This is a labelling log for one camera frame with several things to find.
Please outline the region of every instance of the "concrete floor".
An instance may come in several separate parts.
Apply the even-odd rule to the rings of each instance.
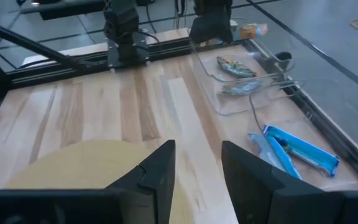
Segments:
[[[234,0],[233,16],[243,23],[267,23],[269,32],[258,40],[272,52],[291,52],[295,67],[290,75],[303,80],[305,90],[358,143],[358,31],[349,21],[358,18],[357,0]],[[187,14],[194,13],[189,1]],[[149,6],[152,20],[173,16],[173,1],[156,0]],[[0,25],[55,50],[65,50],[104,42],[102,12],[43,21],[38,14],[20,15],[15,1],[0,0]],[[138,7],[140,21],[147,21],[145,8]],[[187,24],[194,17],[187,17]],[[173,28],[172,20],[154,22],[157,32]],[[149,24],[142,28],[151,30]],[[313,44],[327,56],[322,56]],[[13,65],[34,55],[0,40],[0,54]],[[13,68],[0,57],[5,70]]]

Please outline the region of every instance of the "gray floor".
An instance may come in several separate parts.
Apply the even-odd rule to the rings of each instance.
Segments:
[[[268,13],[282,21],[335,61],[358,76],[358,31],[349,26],[358,18],[358,0],[281,0],[254,1]],[[187,13],[193,13],[189,1]],[[234,0],[233,16],[241,16],[243,23],[267,23],[269,32],[258,40],[272,52],[289,51],[295,59],[290,75],[306,83],[305,89],[313,99],[358,143],[358,85],[330,65],[274,21],[250,6],[246,0]],[[152,20],[173,16],[172,0],[156,0],[150,5]],[[43,21],[38,14],[19,15],[15,1],[0,0],[0,25],[10,28],[55,50],[65,50],[104,42],[104,18],[95,12],[63,19]],[[139,7],[140,21],[147,20],[145,8]],[[187,26],[194,17],[187,17]],[[158,32],[173,28],[173,21],[154,23]],[[149,24],[141,25],[151,30]],[[0,54],[19,66],[23,59],[34,55],[5,40],[0,41]],[[0,57],[5,70],[13,68]]]

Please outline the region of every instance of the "wood grain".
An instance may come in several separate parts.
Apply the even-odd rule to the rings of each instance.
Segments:
[[[186,34],[181,29],[158,37],[167,40]],[[102,48],[94,46],[95,51]],[[84,52],[90,53],[91,47],[84,48]],[[244,52],[241,47],[230,47],[199,56],[207,70],[216,72],[217,55]],[[82,50],[65,53],[80,54]],[[221,141],[230,140],[253,152],[255,146],[247,133],[258,133],[259,129],[250,111],[231,116],[216,113],[210,100],[222,103],[216,94],[211,94],[217,87],[202,76],[205,72],[197,63],[194,55],[187,55],[152,62],[145,67],[10,91],[0,109],[0,188],[29,163],[73,143],[119,139],[152,152],[167,139],[175,139],[177,178],[190,204],[192,221],[236,223],[224,184]],[[259,75],[265,74],[252,57],[247,58],[247,65]],[[278,90],[272,93],[285,95]],[[335,154],[291,100],[270,101],[255,96],[255,101],[261,124],[278,126]],[[227,100],[225,106],[236,104]],[[358,189],[358,176],[344,159],[340,160],[333,179],[303,162],[295,161],[295,166],[306,182],[324,190]]]

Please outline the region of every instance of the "wooden table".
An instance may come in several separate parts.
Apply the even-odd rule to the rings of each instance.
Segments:
[[[160,40],[187,35],[186,30],[160,33]],[[106,44],[66,51],[105,51]],[[200,54],[214,60],[219,51]],[[26,59],[25,63],[41,57]],[[251,112],[220,116],[214,112],[192,70],[191,55],[149,63],[146,67],[102,72],[10,91],[0,108],[0,188],[29,164],[73,143],[120,139],[152,151],[167,139],[177,141],[177,177],[196,223],[235,223],[223,179],[222,140],[244,149],[255,132]],[[258,73],[263,68],[250,61]],[[262,124],[274,124],[334,153],[323,136],[289,99],[257,110]],[[303,179],[324,190],[358,189],[358,176],[341,159],[329,179],[295,161]]]

